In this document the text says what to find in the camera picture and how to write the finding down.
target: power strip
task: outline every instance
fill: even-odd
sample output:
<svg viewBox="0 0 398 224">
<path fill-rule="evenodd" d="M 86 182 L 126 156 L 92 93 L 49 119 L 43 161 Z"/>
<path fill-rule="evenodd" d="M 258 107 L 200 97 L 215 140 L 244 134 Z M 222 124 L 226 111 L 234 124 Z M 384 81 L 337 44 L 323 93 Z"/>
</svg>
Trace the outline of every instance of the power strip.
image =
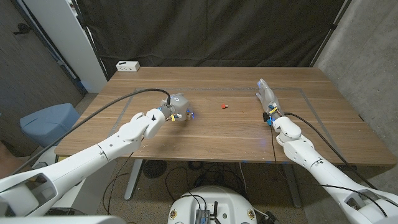
<svg viewBox="0 0 398 224">
<path fill-rule="evenodd" d="M 136 72 L 139 69 L 139 62 L 120 61 L 116 68 L 119 72 Z"/>
</svg>

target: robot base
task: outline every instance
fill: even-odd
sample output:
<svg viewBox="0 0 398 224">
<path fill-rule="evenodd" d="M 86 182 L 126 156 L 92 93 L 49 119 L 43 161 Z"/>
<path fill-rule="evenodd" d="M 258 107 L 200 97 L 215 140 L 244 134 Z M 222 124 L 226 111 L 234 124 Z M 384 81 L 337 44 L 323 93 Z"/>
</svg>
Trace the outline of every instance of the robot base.
<svg viewBox="0 0 398 224">
<path fill-rule="evenodd" d="M 231 189 L 211 185 L 198 187 L 190 192 L 193 195 L 203 197 L 207 204 L 207 211 L 204 211 L 205 202 L 200 197 L 196 198 L 200 203 L 202 211 L 199 210 L 199 204 L 194 197 L 183 197 L 190 195 L 189 193 L 185 193 L 173 203 L 168 216 L 168 224 L 218 223 L 214 220 L 215 204 L 217 207 L 216 219 L 221 224 L 257 223 L 256 215 L 250 202 Z"/>
</svg>

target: table top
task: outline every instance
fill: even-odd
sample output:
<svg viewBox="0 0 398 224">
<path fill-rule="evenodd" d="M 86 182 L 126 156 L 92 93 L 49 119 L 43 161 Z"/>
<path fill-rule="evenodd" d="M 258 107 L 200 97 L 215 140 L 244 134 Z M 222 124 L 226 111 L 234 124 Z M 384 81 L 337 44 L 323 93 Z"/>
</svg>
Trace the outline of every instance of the table top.
<svg viewBox="0 0 398 224">
<path fill-rule="evenodd" d="M 162 88 L 170 94 L 184 93 L 195 119 L 166 122 L 153 139 L 143 140 L 133 158 L 273 163 L 270 127 L 263 122 L 256 96 L 260 78 L 273 89 L 284 112 L 312 123 L 348 162 L 367 166 L 397 162 L 317 68 L 141 67 L 138 72 L 116 72 L 78 122 L 134 90 Z M 70 156 L 86 149 L 115 133 L 136 113 L 157 108 L 165 98 L 163 93 L 145 92 L 122 100 L 69 134 L 55 153 Z M 229 107 L 221 109 L 223 103 Z M 342 164 L 312 129 L 294 117 L 291 120 L 325 159 Z M 276 141 L 274 145 L 277 162 L 290 162 L 283 148 Z"/>
</svg>

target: robotic arm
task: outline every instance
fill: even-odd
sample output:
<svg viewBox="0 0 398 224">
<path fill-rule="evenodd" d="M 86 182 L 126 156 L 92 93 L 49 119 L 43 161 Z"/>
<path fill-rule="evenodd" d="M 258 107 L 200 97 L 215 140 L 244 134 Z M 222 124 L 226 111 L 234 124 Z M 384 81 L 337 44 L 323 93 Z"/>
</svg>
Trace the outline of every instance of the robotic arm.
<svg viewBox="0 0 398 224">
<path fill-rule="evenodd" d="M 300 127 L 284 116 L 277 97 L 267 83 L 260 79 L 257 84 L 259 86 L 257 97 L 270 116 L 268 124 L 279 133 L 276 140 L 284 148 L 285 155 L 306 168 L 320 184 L 361 192 L 372 198 L 386 213 L 383 214 L 375 203 L 360 194 L 324 186 L 323 188 L 333 197 L 351 223 L 397 223 L 398 196 L 357 184 L 328 162 L 315 150 L 312 142 L 301 133 Z"/>
<path fill-rule="evenodd" d="M 51 166 L 1 179 L 0 217 L 44 215 L 74 185 L 113 159 L 139 149 L 142 137 L 153 138 L 166 118 L 190 119 L 193 113 L 189 101 L 180 93 L 172 98 L 170 105 L 162 102 L 147 114 L 134 115 L 118 132 L 94 146 Z"/>
</svg>

